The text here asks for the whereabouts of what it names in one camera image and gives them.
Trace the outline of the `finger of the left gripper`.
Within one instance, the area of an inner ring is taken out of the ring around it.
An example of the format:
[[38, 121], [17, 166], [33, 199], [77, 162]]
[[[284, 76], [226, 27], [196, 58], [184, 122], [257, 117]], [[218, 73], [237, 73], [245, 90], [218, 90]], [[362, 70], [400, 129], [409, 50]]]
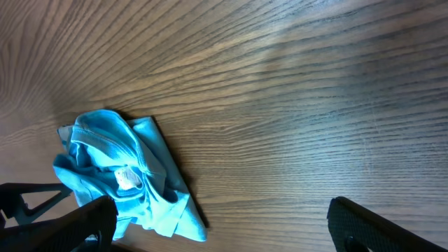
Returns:
[[[57, 194], [43, 203], [29, 208], [23, 195], [57, 191]], [[1, 184], [1, 229], [6, 226], [6, 220], [14, 218], [19, 225], [30, 224], [58, 202], [70, 196], [72, 190], [62, 183], [4, 183]]]

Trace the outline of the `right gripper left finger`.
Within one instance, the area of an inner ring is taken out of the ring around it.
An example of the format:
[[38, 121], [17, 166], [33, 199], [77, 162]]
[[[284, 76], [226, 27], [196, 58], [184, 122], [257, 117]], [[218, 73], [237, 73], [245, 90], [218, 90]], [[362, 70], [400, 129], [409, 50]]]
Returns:
[[116, 203], [99, 197], [60, 218], [1, 230], [1, 252], [110, 251]]

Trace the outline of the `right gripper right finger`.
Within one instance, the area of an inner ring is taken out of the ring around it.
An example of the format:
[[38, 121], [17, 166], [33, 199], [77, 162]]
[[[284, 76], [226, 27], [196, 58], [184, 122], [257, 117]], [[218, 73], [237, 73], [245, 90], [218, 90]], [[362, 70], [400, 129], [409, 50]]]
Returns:
[[447, 252], [345, 197], [330, 201], [327, 220], [337, 252]]

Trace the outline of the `light blue printed t-shirt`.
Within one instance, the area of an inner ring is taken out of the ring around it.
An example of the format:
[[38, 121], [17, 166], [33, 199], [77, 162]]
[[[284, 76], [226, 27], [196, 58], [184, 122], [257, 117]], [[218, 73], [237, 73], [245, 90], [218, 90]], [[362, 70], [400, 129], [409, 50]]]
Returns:
[[115, 240], [130, 224], [165, 237], [207, 240], [206, 225], [151, 117], [125, 120], [102, 109], [57, 133], [65, 152], [53, 161], [55, 175], [81, 207], [101, 196], [113, 199]]

